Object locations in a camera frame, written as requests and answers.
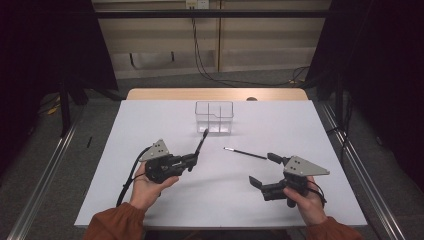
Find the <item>orange sleeve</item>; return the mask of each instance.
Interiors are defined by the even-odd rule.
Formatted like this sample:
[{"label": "orange sleeve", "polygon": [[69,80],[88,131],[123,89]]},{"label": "orange sleeve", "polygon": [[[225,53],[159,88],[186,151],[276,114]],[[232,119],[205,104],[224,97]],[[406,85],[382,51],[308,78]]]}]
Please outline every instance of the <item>orange sleeve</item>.
[{"label": "orange sleeve", "polygon": [[111,208],[93,216],[84,235],[84,240],[137,239],[143,232],[145,212],[129,203]]},{"label": "orange sleeve", "polygon": [[307,240],[363,240],[364,238],[355,229],[338,223],[334,218],[328,219],[318,225],[306,228]]}]

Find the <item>transparent container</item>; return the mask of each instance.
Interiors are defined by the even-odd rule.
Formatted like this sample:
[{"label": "transparent container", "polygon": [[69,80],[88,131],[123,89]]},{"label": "transparent container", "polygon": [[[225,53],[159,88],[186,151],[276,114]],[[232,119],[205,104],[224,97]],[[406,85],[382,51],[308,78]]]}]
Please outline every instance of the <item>transparent container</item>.
[{"label": "transparent container", "polygon": [[198,132],[204,132],[208,128],[209,132],[231,133],[233,117],[233,102],[196,102]]}]

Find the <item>black pen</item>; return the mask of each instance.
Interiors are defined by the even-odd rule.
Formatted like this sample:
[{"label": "black pen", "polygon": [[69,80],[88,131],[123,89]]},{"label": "black pen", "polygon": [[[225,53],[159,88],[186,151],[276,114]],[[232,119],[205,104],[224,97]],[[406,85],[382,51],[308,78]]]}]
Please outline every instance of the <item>black pen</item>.
[{"label": "black pen", "polygon": [[232,151],[232,152],[237,152],[237,153],[249,155],[249,156],[252,156],[252,157],[257,157],[257,158],[260,158],[260,159],[267,159],[266,157],[258,156],[258,155],[247,153],[247,152],[242,152],[242,151],[235,150],[235,149],[232,149],[232,148],[226,148],[226,147],[224,147],[224,149],[225,150],[228,150],[228,151]]}]

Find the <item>person's left hand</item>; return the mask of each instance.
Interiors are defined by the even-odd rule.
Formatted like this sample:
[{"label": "person's left hand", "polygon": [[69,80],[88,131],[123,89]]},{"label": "person's left hand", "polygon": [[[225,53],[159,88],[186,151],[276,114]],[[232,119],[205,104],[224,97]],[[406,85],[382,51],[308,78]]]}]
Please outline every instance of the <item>person's left hand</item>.
[{"label": "person's left hand", "polygon": [[[146,162],[141,163],[134,176],[144,174],[145,165]],[[137,209],[147,211],[147,209],[156,202],[156,199],[159,197],[162,190],[172,186],[178,180],[179,178],[177,176],[173,176],[166,179],[163,183],[157,184],[150,181],[146,175],[139,176],[134,179],[133,191],[129,203]]]}]

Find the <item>white table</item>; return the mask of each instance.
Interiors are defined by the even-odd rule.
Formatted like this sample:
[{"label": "white table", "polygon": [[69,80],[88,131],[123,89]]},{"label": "white table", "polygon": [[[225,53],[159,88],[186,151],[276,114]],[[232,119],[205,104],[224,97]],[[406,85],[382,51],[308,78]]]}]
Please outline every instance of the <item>white table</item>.
[{"label": "white table", "polygon": [[[75,225],[114,207],[135,158],[163,139],[174,155],[193,153],[201,139],[191,100],[123,101]],[[162,192],[149,209],[148,229],[276,229],[303,226],[285,200],[264,201],[249,175],[264,184],[283,179],[283,166],[223,150],[231,147],[266,156],[297,155],[328,170],[315,177],[328,201],[326,213],[351,225],[365,218],[311,101],[234,101],[229,136],[209,134],[197,166]],[[124,201],[128,201],[131,187]]]}]

